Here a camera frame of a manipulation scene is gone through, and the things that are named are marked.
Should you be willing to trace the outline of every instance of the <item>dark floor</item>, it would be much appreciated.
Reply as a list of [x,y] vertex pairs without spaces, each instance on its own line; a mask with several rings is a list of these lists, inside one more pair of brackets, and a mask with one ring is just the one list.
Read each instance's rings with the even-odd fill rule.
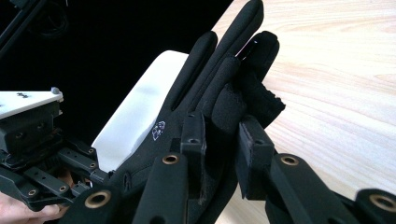
[[44,39],[25,31],[0,61],[0,91],[58,87],[58,126],[90,144],[150,63],[167,49],[188,53],[232,0],[55,2],[68,32]]

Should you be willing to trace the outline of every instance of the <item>white object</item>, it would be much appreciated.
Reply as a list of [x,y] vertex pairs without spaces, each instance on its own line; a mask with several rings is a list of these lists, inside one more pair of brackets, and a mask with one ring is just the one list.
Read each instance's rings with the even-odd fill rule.
[[63,99],[57,88],[51,91],[0,91],[0,119]]
[[103,171],[117,169],[140,146],[187,56],[171,50],[158,56],[98,134],[92,146]]

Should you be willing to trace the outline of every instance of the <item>tabletop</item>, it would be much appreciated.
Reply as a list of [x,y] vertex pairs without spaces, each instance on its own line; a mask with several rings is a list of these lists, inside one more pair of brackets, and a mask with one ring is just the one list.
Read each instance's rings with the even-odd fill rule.
[[[213,28],[219,38],[247,0]],[[396,194],[396,2],[263,1],[260,31],[280,50],[263,84],[286,109],[266,132],[306,160],[333,191]],[[217,223],[268,223],[264,202],[238,189]]]

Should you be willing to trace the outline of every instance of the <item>wooden table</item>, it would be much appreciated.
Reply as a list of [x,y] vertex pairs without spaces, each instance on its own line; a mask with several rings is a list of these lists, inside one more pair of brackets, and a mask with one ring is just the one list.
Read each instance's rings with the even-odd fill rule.
[[[247,0],[234,0],[223,33]],[[263,1],[259,31],[280,51],[263,84],[287,105],[266,129],[279,152],[305,159],[327,186],[396,194],[396,1]],[[217,223],[268,223],[239,189]]]

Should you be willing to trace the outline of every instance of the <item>panther logo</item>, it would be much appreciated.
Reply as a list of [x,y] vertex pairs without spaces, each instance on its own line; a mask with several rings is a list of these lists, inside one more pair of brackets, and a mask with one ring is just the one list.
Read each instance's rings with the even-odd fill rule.
[[152,138],[154,139],[154,141],[160,137],[164,129],[165,129],[165,121],[160,121],[154,125],[154,127],[151,130]]

